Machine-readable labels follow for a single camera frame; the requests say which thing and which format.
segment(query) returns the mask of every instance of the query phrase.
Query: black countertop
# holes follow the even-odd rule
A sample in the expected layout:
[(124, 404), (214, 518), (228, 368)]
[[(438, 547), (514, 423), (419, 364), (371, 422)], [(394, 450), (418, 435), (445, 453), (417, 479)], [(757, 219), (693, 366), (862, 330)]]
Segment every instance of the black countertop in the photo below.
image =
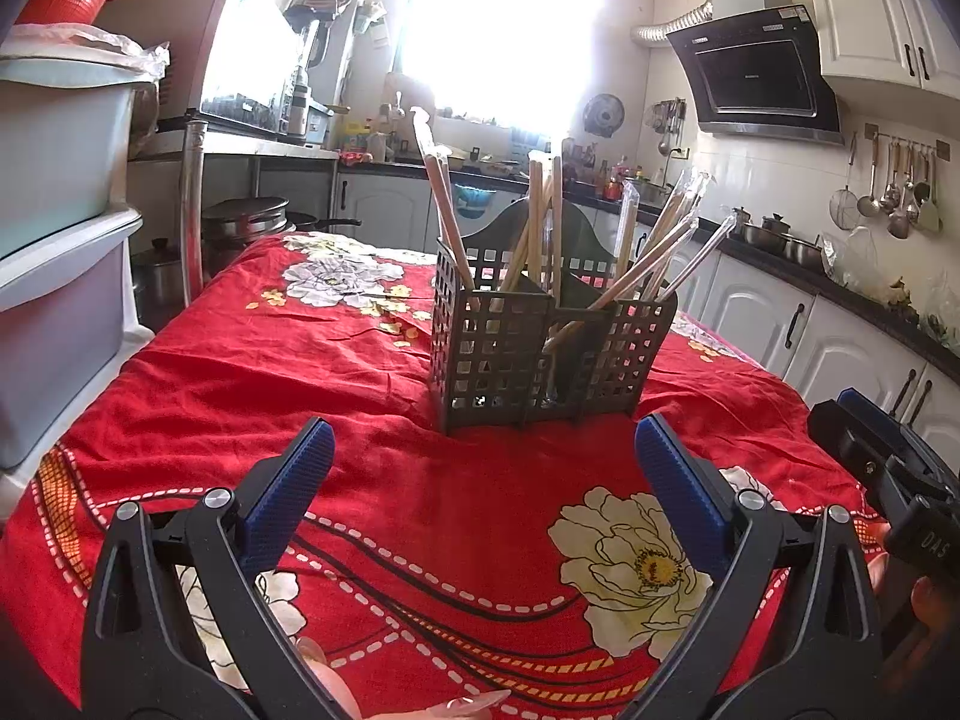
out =
[[(396, 175), (404, 178), (426, 180), (426, 169), (422, 165), (366, 163), (354, 167), (341, 167), (340, 170), (342, 173), (376, 173), (377, 175)], [(526, 181), (493, 178), (475, 172), (458, 172), (457, 170), (450, 172), (450, 180), (454, 183), (469, 183), (470, 186), (477, 187), (477, 189), (512, 191), (517, 194), (526, 194), (528, 188)], [(620, 213), (618, 202), (599, 199), (594, 194), (581, 194), (575, 191), (573, 194), (568, 194), (566, 198), (587, 208), (596, 208), (610, 214)], [(640, 210), (637, 211), (637, 221), (641, 224), (653, 226), (658, 215), (659, 208), (641, 205)], [(699, 244), (707, 242), (707, 239), (718, 227), (717, 223), (701, 218), (700, 229), (693, 234), (693, 240), (699, 242)], [(723, 241), (720, 244), (720, 251), (728, 257), (733, 257), (733, 259), (765, 272), (765, 274), (781, 279), (781, 281), (785, 281), (809, 295), (821, 295), (856, 317), (870, 322), (874, 327), (902, 343), (960, 385), (960, 357), (934, 341), (919, 327), (905, 322), (880, 303), (874, 303), (872, 300), (864, 298), (863, 295), (858, 295), (841, 287), (824, 274), (815, 274), (813, 271), (808, 271), (799, 265), (784, 260), (784, 258), (760, 251), (758, 248), (751, 247), (745, 242), (733, 238)]]

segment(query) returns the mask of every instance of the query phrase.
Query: screw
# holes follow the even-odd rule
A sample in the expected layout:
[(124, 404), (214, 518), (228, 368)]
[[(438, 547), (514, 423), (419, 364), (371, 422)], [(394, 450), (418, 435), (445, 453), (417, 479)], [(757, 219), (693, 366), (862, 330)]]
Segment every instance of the screw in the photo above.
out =
[(221, 509), (229, 504), (230, 498), (232, 498), (232, 495), (230, 495), (229, 490), (213, 488), (203, 497), (203, 504), (208, 509)]
[(131, 519), (139, 511), (140, 507), (136, 503), (127, 501), (124, 504), (120, 504), (120, 507), (117, 509), (117, 518), (123, 520)]
[(767, 505), (767, 499), (756, 490), (743, 490), (737, 499), (744, 509), (750, 509), (751, 512), (759, 512)]
[(841, 525), (846, 525), (850, 522), (850, 512), (844, 509), (840, 504), (835, 503), (832, 507), (827, 509), (827, 514), (830, 515), (830, 519), (834, 522), (839, 522)]

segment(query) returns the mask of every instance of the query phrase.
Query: black range hood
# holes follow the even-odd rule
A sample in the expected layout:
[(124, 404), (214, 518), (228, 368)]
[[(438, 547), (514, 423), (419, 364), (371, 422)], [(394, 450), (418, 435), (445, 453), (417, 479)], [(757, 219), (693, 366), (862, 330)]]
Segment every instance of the black range hood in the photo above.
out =
[(711, 20), (668, 36), (703, 132), (842, 146), (836, 95), (802, 5)]

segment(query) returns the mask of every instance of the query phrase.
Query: gray plastic basket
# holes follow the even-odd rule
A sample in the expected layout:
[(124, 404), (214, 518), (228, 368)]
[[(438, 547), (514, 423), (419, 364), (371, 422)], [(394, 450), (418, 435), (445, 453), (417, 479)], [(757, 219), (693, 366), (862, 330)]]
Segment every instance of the gray plastic basket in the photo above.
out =
[[(526, 276), (514, 292), (495, 292), (526, 214), (525, 201), (517, 202), (464, 238), (477, 286), (472, 292), (440, 245), (430, 389), (444, 433), (466, 425), (632, 413), (673, 322), (675, 295), (664, 303), (616, 300), (601, 311), (587, 309), (606, 286), (613, 257), (579, 208), (566, 202), (562, 304)], [(554, 365), (542, 352), (546, 338), (575, 320), (583, 326), (560, 346)]]

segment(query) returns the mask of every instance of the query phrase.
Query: floral tablecloth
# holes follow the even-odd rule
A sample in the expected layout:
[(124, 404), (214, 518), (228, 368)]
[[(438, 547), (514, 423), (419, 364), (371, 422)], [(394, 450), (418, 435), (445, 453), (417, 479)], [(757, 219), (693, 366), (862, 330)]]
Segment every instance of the floral tablecloth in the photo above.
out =
[[(91, 575), (116, 507), (191, 506), (277, 455), (310, 415), (334, 467), (277, 571), (257, 586), (309, 635), (365, 715), (510, 688), (523, 720), (610, 720), (709, 588), (632, 454), (664, 413), (689, 450), (774, 505), (854, 512), (861, 490), (805, 434), (789, 386), (686, 317), (635, 419), (435, 430), (432, 258), (326, 234), (258, 242), (124, 367), (46, 456), (0, 541), (0, 603), (79, 702)], [(769, 629), (770, 590), (727, 685)], [(181, 585), (221, 679), (243, 685), (193, 569)]]

